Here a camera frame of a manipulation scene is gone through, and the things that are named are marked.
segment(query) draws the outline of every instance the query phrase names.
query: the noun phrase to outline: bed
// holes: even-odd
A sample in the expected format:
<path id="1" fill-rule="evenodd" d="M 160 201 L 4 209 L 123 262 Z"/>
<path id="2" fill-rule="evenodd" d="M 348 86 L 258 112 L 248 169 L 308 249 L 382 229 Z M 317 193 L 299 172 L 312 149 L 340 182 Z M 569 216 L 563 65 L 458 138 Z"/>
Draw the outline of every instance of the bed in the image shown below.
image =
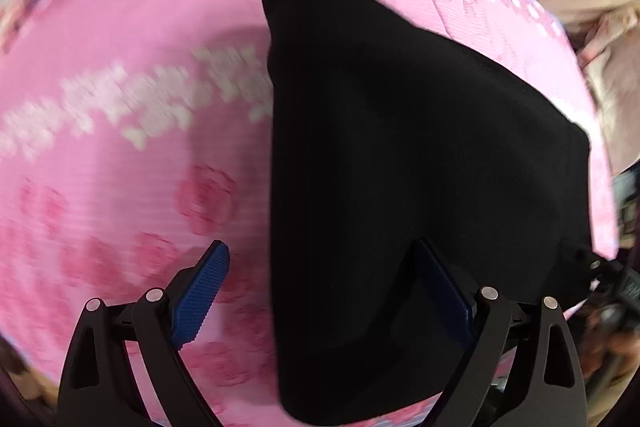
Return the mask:
<path id="1" fill-rule="evenodd" d="M 537 0 L 379 1 L 584 129 L 594 248 L 615 255 L 606 147 L 561 22 Z M 296 423 L 277 400 L 270 325 L 268 44 L 260 0 L 35 0 L 21 19 L 0 60 L 0 237 L 19 253 L 1 258 L 0 331 L 52 381 L 84 302 L 166 283 L 215 236 L 239 262 L 182 357 L 226 425 Z M 435 398 L 360 427 L 414 425 Z"/>

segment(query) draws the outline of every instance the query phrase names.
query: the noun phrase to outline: black cloth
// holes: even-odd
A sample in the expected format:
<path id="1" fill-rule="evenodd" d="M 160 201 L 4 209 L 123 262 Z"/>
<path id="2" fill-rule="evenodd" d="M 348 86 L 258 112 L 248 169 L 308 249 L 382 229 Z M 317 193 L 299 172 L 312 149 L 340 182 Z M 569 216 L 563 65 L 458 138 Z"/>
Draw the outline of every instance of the black cloth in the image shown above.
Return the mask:
<path id="1" fill-rule="evenodd" d="M 488 58 L 374 0 L 262 0 L 274 86 L 271 288 L 280 398 L 339 425 L 441 391 L 461 356 L 407 255 L 564 307 L 588 277 L 589 143 Z"/>

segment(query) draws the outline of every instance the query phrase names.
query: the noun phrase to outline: black fabric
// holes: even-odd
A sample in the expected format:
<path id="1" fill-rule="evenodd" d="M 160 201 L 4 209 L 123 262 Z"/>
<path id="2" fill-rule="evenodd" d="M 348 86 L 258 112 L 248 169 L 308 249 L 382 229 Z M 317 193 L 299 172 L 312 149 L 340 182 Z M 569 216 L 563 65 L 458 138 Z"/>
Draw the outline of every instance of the black fabric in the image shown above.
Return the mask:
<path id="1" fill-rule="evenodd" d="M 441 391 L 461 356 L 406 253 L 511 299 L 588 293 L 586 135 L 488 58 L 374 0 L 262 0 L 274 85 L 282 404 L 339 425 Z"/>

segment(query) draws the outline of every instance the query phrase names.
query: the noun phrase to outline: pink rose pattern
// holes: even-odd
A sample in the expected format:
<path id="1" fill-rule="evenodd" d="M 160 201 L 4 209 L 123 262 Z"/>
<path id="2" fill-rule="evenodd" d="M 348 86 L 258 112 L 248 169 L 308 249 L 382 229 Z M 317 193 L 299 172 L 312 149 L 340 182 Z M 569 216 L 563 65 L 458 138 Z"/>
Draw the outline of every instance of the pink rose pattern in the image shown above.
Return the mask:
<path id="1" fill-rule="evenodd" d="M 180 356 L 187 368 L 217 387 L 233 387 L 249 380 L 241 357 L 224 343 L 185 347 Z"/>
<path id="2" fill-rule="evenodd" d="M 244 305 L 230 314 L 225 331 L 248 351 L 268 353 L 273 349 L 271 314 L 255 304 Z"/>
<path id="3" fill-rule="evenodd" d="M 33 16 L 41 17 L 62 0 L 39 3 Z M 521 17 L 531 20 L 526 3 L 517 6 L 512 0 L 500 0 Z M 538 14 L 536 22 L 551 36 L 552 17 Z M 236 182 L 225 171 L 207 164 L 196 164 L 175 189 L 175 210 L 198 236 L 211 238 L 223 232 L 234 216 L 238 195 Z M 116 247 L 100 237 L 87 237 L 76 243 L 65 236 L 65 219 L 71 209 L 65 195 L 55 188 L 38 187 L 28 178 L 21 181 L 13 196 L 19 210 L 14 220 L 0 216 L 0 299 L 4 302 L 0 327 L 10 331 L 14 341 L 38 359 L 41 367 L 58 371 L 47 354 L 51 347 L 63 352 L 78 318 L 78 302 L 70 299 L 74 291 L 91 287 L 96 295 L 123 295 L 136 298 L 141 289 L 126 280 L 124 260 L 130 259 L 137 275 L 153 277 L 180 257 L 181 249 L 162 235 L 162 231 L 144 230 L 131 238 L 128 248 Z M 47 253 L 52 253 L 64 283 L 49 277 L 46 266 L 39 266 L 44 257 L 43 245 L 36 238 L 46 238 Z M 18 263 L 27 266 L 18 277 Z M 257 381 L 270 395 L 276 396 L 277 379 L 271 315 L 267 308 L 252 302 L 260 274 L 251 270 L 249 261 L 232 263 L 231 272 L 216 299 L 223 310 L 223 338 L 217 342 L 187 344 L 181 351 L 185 364 L 202 389 L 216 414 L 224 414 L 227 406 L 221 389 L 233 389 L 250 380 Z M 33 299 L 46 296 L 48 305 L 41 307 Z M 47 313 L 43 309 L 54 311 Z M 128 343 L 132 357 L 139 357 L 136 343 Z M 402 425 L 424 416 L 429 401 L 405 407 L 377 419 L 354 424 L 374 427 L 380 422 Z M 250 427 L 243 423 L 228 423 L 229 427 Z"/>
<path id="4" fill-rule="evenodd" d="M 191 232 L 210 235 L 230 218 L 236 182 L 223 171 L 196 165 L 187 179 L 178 184 L 176 205 Z"/>
<path id="5" fill-rule="evenodd" d="M 57 190 L 47 187 L 44 192 L 40 219 L 50 239 L 55 239 L 62 228 L 62 219 L 67 213 L 65 197 Z"/>
<path id="6" fill-rule="evenodd" d="M 134 267 L 142 275 L 155 275 L 178 259 L 178 249 L 157 233 L 139 233 L 133 247 Z"/>

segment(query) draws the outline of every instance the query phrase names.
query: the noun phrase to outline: white flower pattern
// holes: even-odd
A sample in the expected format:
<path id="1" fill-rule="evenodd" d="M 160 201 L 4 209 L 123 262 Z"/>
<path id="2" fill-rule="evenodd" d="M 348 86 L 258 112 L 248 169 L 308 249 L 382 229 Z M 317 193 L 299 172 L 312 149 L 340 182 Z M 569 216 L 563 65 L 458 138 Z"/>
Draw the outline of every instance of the white flower pattern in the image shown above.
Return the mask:
<path id="1" fill-rule="evenodd" d="M 273 86 L 254 45 L 203 48 L 193 55 L 206 64 L 209 79 L 194 79 L 181 66 L 129 74 L 119 63 L 63 79 L 59 99 L 26 101 L 0 115 L 0 161 L 19 153 L 34 160 L 65 129 L 78 139 L 92 134 L 97 114 L 140 151 L 149 139 L 187 131 L 194 111 L 217 96 L 224 103 L 243 100 L 252 123 L 273 116 Z"/>
<path id="2" fill-rule="evenodd" d="M 529 14 L 534 18 L 534 19 L 539 19 L 540 15 L 538 14 L 538 12 L 536 11 L 536 9 L 531 5 L 528 4 L 527 5 L 527 10 L 529 10 Z"/>
<path id="3" fill-rule="evenodd" d="M 554 33 L 558 37 L 560 37 L 562 35 L 562 28 L 560 27 L 560 25 L 557 22 L 553 21 L 551 23 L 551 29 L 554 31 Z"/>

